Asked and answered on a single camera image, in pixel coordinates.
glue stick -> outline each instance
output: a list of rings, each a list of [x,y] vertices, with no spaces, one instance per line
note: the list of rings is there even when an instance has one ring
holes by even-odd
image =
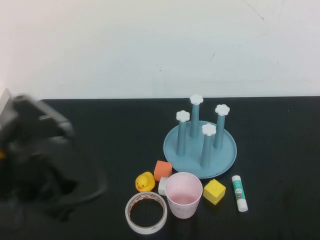
[[[242,187],[241,177],[236,175],[232,177],[233,189],[235,193],[236,204],[238,205],[239,212],[248,210],[248,205],[245,197],[244,188]]]

yellow rubber duck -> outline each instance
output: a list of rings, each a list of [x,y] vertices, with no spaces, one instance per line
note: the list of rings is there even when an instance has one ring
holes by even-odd
[[[149,192],[154,189],[155,185],[155,178],[149,171],[139,175],[135,180],[135,188],[139,192]]]

pink cup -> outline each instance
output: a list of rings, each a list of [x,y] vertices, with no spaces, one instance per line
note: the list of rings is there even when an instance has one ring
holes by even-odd
[[[188,219],[195,214],[202,193],[201,181],[188,172],[173,174],[165,184],[171,212],[179,219]]]

black tabletop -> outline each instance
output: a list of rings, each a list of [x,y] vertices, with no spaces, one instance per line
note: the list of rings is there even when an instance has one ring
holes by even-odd
[[[216,178],[226,186],[225,196],[217,205],[202,198],[190,219],[169,211],[163,229],[149,236],[129,228],[125,206],[137,193],[136,177],[165,160],[164,139],[178,124],[176,112],[191,112],[190,101],[46,102],[72,122],[82,151],[104,169],[108,189],[66,222],[30,210],[25,226],[15,233],[0,232],[2,239],[320,239],[320,97],[205,99],[201,120],[216,123],[216,105],[230,107],[225,129],[236,142],[237,157]],[[70,171],[81,168],[65,165]],[[241,176],[248,212],[237,209],[234,175]],[[95,186],[94,177],[84,173],[83,179],[89,190]],[[202,180],[203,185],[209,180]]]

masking tape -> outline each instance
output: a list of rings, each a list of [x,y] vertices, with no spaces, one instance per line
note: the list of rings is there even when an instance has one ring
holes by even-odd
[[[153,226],[149,226],[149,227],[142,227],[142,226],[138,226],[136,224],[134,224],[134,222],[131,220],[130,218],[130,213],[131,213],[131,209],[133,208],[133,206],[144,199],[153,199],[155,201],[157,201],[163,208],[163,215],[160,219],[160,221],[153,225]],[[166,223],[167,221],[167,216],[168,216],[168,209],[167,209],[167,205],[165,200],[158,194],[152,192],[152,191],[144,191],[144,192],[140,192],[136,195],[134,195],[129,202],[127,203],[126,207],[125,207],[125,218],[128,222],[129,227],[135,231],[138,234],[143,234],[143,235],[148,235],[148,234],[153,234],[158,232]]]

